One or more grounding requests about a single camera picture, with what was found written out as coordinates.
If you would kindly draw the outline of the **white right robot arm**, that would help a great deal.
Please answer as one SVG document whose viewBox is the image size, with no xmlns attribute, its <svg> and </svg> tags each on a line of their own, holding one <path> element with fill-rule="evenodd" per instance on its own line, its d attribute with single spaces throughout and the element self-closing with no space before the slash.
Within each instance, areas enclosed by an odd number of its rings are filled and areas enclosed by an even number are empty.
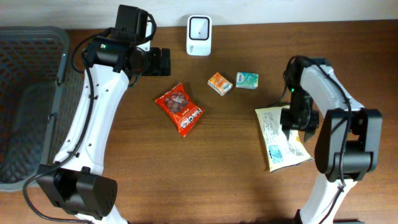
<svg viewBox="0 0 398 224">
<path fill-rule="evenodd" d="M 325 58 L 293 56 L 283 77 L 292 94 L 281 111 L 283 133 L 303 131 L 305 139 L 319 134 L 317 179 L 294 223 L 333 223 L 349 191 L 377 166 L 382 114 L 356 101 Z"/>
</svg>

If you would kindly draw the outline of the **teal tissue pack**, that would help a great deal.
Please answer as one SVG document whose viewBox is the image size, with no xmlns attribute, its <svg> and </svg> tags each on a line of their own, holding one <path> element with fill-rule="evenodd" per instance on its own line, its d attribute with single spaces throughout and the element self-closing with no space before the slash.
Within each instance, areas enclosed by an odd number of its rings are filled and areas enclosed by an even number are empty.
<svg viewBox="0 0 398 224">
<path fill-rule="evenodd" d="M 259 75 L 256 73 L 238 72 L 236 75 L 236 87 L 256 89 L 259 83 Z"/>
</svg>

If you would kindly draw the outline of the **red snack bag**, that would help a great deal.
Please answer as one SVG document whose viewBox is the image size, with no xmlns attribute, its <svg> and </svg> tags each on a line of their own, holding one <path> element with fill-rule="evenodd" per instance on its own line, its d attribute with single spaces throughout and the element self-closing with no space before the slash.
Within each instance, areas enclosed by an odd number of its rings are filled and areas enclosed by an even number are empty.
<svg viewBox="0 0 398 224">
<path fill-rule="evenodd" d="M 205 112 L 203 108 L 192 102 L 182 83 L 178 83 L 154 101 L 170 116 L 183 137 Z"/>
</svg>

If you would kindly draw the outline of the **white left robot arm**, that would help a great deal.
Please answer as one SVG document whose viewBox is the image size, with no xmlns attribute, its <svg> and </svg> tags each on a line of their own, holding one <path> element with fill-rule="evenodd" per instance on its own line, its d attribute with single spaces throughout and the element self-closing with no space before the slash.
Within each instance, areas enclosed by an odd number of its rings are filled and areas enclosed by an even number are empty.
<svg viewBox="0 0 398 224">
<path fill-rule="evenodd" d="M 66 140 L 52 165 L 34 181 L 68 223 L 124 223 L 115 201 L 117 182 L 103 176 L 105 146 L 124 92 L 143 76 L 168 76 L 170 50 L 151 47 L 152 14 L 120 5 L 114 27 L 80 43 L 84 87 Z"/>
</svg>

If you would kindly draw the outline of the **cream chips bag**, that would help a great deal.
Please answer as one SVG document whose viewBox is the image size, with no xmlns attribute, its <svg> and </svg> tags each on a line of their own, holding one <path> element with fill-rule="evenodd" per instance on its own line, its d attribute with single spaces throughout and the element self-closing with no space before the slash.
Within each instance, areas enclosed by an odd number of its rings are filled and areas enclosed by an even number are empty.
<svg viewBox="0 0 398 224">
<path fill-rule="evenodd" d="M 281 112 L 289 108 L 285 105 L 255 109 L 266 145 L 270 173 L 313 160 L 301 143 L 297 130 L 289 131 L 288 136 L 282 131 Z"/>
</svg>

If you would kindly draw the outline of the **orange tissue pack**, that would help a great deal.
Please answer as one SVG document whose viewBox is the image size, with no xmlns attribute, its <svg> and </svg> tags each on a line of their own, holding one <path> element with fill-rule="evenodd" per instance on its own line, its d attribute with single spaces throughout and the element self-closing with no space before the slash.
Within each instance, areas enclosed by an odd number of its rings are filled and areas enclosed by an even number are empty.
<svg viewBox="0 0 398 224">
<path fill-rule="evenodd" d="M 218 72 L 208 80 L 207 84 L 221 96 L 224 96 L 233 87 L 233 84 Z"/>
</svg>

